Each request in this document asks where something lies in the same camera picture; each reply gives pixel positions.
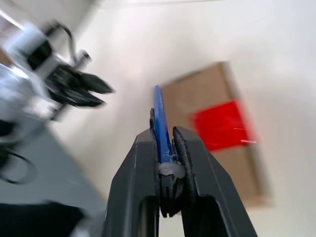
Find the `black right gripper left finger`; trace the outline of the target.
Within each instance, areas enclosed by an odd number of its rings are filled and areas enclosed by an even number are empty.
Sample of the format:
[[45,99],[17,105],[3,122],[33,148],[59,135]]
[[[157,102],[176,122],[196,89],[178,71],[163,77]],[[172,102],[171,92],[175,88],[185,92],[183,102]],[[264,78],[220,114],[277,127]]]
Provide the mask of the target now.
[[104,221],[106,237],[157,237],[159,228],[158,152],[147,129],[116,172]]

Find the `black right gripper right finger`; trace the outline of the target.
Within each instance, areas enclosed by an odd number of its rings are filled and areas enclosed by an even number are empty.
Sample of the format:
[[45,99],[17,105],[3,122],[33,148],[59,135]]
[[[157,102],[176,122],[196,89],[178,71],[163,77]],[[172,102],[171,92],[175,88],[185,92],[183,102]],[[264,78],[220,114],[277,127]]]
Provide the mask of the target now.
[[181,209],[185,236],[257,236],[231,177],[197,134],[174,127],[173,137],[186,171]]

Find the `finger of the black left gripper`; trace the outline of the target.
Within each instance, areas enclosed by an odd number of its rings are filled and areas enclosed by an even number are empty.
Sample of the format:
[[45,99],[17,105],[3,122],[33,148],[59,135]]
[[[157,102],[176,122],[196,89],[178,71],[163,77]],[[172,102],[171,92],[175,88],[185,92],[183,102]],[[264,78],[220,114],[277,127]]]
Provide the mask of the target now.
[[94,74],[80,73],[79,87],[83,91],[92,91],[98,94],[115,93],[115,90],[106,81]]
[[65,89],[62,92],[62,99],[74,107],[97,107],[105,102],[98,97],[82,89]]

